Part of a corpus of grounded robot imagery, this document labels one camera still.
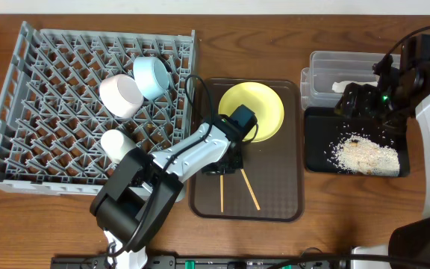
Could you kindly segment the white small saucer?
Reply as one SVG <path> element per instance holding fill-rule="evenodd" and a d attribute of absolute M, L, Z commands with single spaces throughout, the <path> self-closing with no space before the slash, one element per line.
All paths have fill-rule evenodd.
<path fill-rule="evenodd" d="M 104 79 L 99 86 L 99 95 L 106 109 L 121 118 L 133 117 L 144 100 L 136 81 L 124 74 Z"/>

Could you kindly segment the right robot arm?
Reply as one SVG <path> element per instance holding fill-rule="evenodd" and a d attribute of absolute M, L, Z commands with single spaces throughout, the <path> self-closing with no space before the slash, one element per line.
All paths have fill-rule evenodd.
<path fill-rule="evenodd" d="M 373 65 L 378 84 L 348 84 L 334 107 L 345 117 L 364 117 L 401 131 L 414 117 L 423 139 L 426 198 L 423 218 L 395 229 L 388 244 L 356 247 L 349 257 L 352 268 L 430 268 L 430 34 L 416 30 L 403 37 L 400 66 L 387 53 Z"/>

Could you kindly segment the light blue bowl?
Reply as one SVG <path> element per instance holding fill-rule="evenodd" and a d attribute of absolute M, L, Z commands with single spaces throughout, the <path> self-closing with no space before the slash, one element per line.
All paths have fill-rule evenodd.
<path fill-rule="evenodd" d="M 162 96 L 169 89 L 169 73 L 159 58 L 135 58 L 133 73 L 138 89 L 149 101 Z"/>

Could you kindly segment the white paper napkin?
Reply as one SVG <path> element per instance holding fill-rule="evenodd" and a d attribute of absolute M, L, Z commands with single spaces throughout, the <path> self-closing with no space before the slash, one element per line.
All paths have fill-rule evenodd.
<path fill-rule="evenodd" d="M 377 81 L 371 81 L 371 82 L 359 82 L 359 81 L 342 81 L 342 82 L 334 82 L 331 89 L 335 92 L 335 93 L 343 93 L 346 86 L 354 83 L 354 84 L 358 84 L 358 85 L 371 85 L 376 87 L 378 82 Z"/>

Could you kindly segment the white rice leftovers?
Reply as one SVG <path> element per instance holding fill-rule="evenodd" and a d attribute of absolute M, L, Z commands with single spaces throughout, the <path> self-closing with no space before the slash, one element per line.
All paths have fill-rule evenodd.
<path fill-rule="evenodd" d="M 398 176 L 399 155 L 390 145 L 382 146 L 370 134 L 342 132 L 323 153 L 329 164 L 342 172 L 368 176 Z"/>

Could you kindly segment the wooden chopstick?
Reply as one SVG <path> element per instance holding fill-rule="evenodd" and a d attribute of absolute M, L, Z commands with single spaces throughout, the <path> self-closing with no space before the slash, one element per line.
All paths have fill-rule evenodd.
<path fill-rule="evenodd" d="M 220 211 L 224 212 L 224 175 L 219 176 L 219 187 L 220 187 Z"/>
<path fill-rule="evenodd" d="M 246 183 L 246 186 L 247 186 L 247 188 L 248 188 L 248 190 L 249 190 L 250 196 L 251 196 L 251 198 L 252 198 L 252 200 L 253 200 L 253 203 L 255 204 L 255 208 L 257 209 L 257 211 L 260 211 L 260 210 L 261 210 L 261 207 L 259 206 L 259 203 L 258 203 L 257 197 L 255 196 L 255 192 L 254 192 L 254 191 L 253 191 L 253 189 L 252 189 L 252 185 L 251 185 L 251 183 L 250 183 L 250 181 L 249 181 L 249 178 L 248 178 L 248 176 L 246 175 L 246 171 L 242 168 L 242 169 L 240 169 L 240 172 L 242 173 L 242 176 L 243 176 L 243 178 L 244 178 L 244 181 L 245 181 L 245 183 Z"/>

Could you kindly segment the white pink cup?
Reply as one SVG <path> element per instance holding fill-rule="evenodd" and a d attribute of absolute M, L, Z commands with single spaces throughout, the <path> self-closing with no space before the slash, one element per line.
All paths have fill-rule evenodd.
<path fill-rule="evenodd" d="M 107 157 L 115 164 L 118 164 L 129 151 L 137 146 L 132 139 L 117 129 L 106 131 L 100 142 Z"/>

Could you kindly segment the yellow round plate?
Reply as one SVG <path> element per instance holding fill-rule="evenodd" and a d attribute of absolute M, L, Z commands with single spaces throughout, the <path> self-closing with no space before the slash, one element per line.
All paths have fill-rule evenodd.
<path fill-rule="evenodd" d="M 230 116 L 240 105 L 255 113 L 258 129 L 255 127 L 244 137 L 253 143 L 271 138 L 281 128 L 284 120 L 284 106 L 279 95 L 265 84 L 243 82 L 229 88 L 222 96 L 218 113 Z"/>

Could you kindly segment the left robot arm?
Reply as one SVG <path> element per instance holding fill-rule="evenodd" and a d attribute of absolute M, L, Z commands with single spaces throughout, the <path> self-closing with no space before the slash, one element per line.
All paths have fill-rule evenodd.
<path fill-rule="evenodd" d="M 153 239 L 191 176 L 225 175 L 242 168 L 244 137 L 258 130 L 255 112 L 238 106 L 227 116 L 212 113 L 182 142 L 147 154 L 135 147 L 117 165 L 90 205 L 108 240 L 107 252 L 82 268 L 143 268 Z"/>

